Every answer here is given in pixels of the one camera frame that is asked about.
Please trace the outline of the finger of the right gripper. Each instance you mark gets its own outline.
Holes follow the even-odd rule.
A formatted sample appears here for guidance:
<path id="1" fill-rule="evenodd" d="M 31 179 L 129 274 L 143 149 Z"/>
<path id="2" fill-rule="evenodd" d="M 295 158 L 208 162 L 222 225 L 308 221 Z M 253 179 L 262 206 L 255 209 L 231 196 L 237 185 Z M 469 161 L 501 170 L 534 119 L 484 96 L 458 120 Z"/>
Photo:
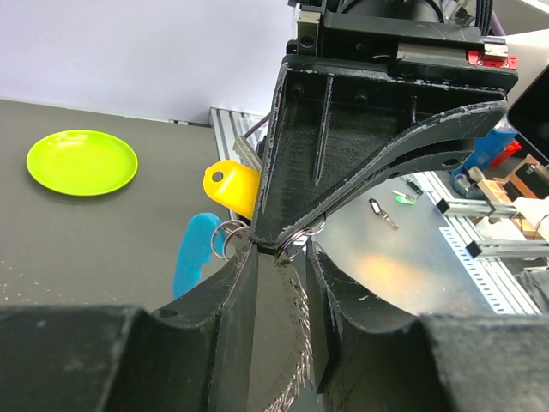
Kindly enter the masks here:
<path id="1" fill-rule="evenodd" d="M 507 111 L 510 72 L 471 67 L 454 82 L 389 66 L 286 56 L 276 83 L 251 238 L 276 253 L 371 187 L 460 165 Z"/>
<path id="2" fill-rule="evenodd" d="M 274 140 L 274 253 L 364 191 L 400 175 L 463 162 L 504 116 L 503 100 L 440 112 L 395 131 L 387 117 L 298 115 Z"/>

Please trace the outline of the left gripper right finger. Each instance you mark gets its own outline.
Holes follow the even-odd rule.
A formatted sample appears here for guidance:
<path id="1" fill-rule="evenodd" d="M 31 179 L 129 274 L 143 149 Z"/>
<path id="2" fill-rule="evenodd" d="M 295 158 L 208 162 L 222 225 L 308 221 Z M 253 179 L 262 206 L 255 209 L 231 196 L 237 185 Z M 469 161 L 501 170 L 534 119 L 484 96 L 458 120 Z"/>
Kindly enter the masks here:
<path id="1" fill-rule="evenodd" d="M 306 247 L 311 361 L 327 411 L 545 411 L 545 316 L 414 316 Z"/>

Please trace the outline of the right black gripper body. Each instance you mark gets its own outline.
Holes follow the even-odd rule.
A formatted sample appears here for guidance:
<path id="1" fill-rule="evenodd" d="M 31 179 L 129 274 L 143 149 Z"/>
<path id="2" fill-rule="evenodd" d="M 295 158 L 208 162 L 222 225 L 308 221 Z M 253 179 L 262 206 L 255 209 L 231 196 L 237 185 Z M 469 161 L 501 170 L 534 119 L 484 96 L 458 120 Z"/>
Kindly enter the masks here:
<path id="1" fill-rule="evenodd" d="M 289 55 L 375 64 L 393 77 L 515 82 L 518 59 L 491 34 L 491 1 L 293 1 Z"/>

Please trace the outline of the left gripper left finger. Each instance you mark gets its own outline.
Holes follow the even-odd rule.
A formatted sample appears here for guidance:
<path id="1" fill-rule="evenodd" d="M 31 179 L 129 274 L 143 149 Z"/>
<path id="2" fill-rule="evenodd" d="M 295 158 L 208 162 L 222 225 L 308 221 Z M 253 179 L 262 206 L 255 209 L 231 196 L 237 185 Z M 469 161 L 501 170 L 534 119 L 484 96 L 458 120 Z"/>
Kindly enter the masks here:
<path id="1" fill-rule="evenodd" d="M 5 306 L 4 411 L 215 411 L 210 332 L 171 302 L 139 306 Z"/>

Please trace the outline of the small yellow tag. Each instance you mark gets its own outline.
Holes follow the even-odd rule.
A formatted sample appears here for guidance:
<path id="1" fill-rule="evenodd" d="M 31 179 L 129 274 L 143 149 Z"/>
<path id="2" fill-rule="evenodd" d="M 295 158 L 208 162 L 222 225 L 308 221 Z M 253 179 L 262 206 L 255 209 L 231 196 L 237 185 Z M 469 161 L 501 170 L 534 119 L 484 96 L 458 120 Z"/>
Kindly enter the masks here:
<path id="1" fill-rule="evenodd" d="M 205 170 L 206 195 L 238 215 L 253 218 L 261 174 L 236 161 L 218 161 Z"/>

